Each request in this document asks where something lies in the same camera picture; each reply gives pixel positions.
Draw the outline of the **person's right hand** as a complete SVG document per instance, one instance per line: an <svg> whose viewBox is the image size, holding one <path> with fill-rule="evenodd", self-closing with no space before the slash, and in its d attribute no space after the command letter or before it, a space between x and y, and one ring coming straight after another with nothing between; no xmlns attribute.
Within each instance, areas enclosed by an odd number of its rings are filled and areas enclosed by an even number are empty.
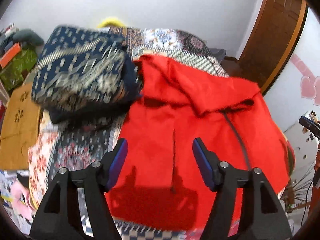
<svg viewBox="0 0 320 240"><path fill-rule="evenodd" d="M320 144L318 144L318 151L316 154L314 170L317 171L319 168L320 168Z"/></svg>

